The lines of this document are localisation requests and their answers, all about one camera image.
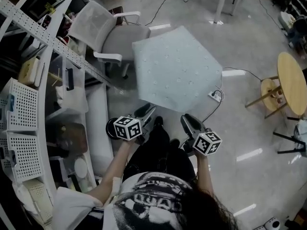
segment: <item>black shoe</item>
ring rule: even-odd
[[[154,126],[153,128],[156,128],[158,126],[163,127],[163,118],[161,116],[156,117],[155,120],[154,120],[153,126]]]
[[[173,139],[171,140],[171,142],[169,143],[169,148],[170,149],[178,149],[180,146],[180,141],[178,139]]]

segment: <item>wooden table top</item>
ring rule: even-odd
[[[307,108],[307,85],[301,67],[290,54],[282,52],[278,56],[277,71],[289,107],[296,115],[302,115]]]

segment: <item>white armrest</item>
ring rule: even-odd
[[[102,54],[94,51],[94,56],[96,58],[102,59],[105,62],[112,62],[121,65],[121,60],[123,58],[120,54]]]
[[[118,18],[118,17],[126,17],[126,16],[132,16],[132,15],[136,15],[138,17],[136,23],[139,22],[139,18],[141,16],[141,12],[139,11],[134,11],[134,12],[126,12],[126,13],[117,13],[117,14],[114,14],[114,18]]]

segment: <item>graphic t-shirt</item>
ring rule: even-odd
[[[145,172],[128,178],[110,204],[90,195],[59,188],[53,210],[53,229],[133,230],[181,229],[178,196],[190,188],[178,177]]]

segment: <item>power strip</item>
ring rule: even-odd
[[[210,91],[210,93],[208,94],[212,99],[214,99],[215,101],[217,101],[218,103],[221,102],[222,98],[221,96],[218,95],[219,92],[215,92],[214,96],[212,96],[213,92]]]

